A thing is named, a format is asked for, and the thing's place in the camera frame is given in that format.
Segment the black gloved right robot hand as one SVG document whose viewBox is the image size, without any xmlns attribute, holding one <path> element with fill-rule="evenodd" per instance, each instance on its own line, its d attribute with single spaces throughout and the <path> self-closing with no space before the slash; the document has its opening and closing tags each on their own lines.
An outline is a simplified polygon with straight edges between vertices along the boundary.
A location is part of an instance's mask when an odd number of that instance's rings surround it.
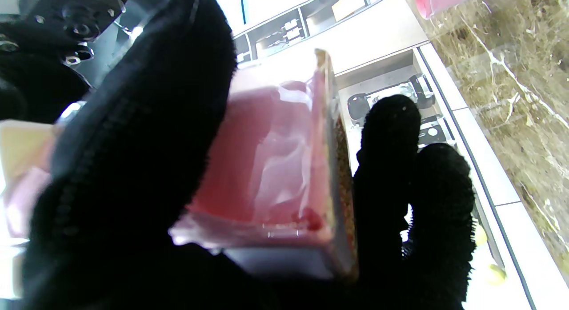
<svg viewBox="0 0 569 310">
<path fill-rule="evenodd" d="M 1 24 L 0 118 L 51 124 L 91 90 L 87 79 L 65 64 L 78 43 L 16 22 Z"/>
</svg>

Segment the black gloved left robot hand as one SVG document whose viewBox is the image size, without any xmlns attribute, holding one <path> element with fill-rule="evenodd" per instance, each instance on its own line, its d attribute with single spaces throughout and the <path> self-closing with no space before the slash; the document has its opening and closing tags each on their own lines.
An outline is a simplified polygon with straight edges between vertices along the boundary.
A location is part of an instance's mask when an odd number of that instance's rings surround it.
<svg viewBox="0 0 569 310">
<path fill-rule="evenodd" d="M 168 0 L 59 137 L 23 261 L 23 310 L 461 310 L 475 243 L 470 168 L 418 150 L 403 95 L 366 117 L 355 284 L 248 275 L 168 230 L 196 193 L 236 70 L 216 0 Z"/>
</svg>

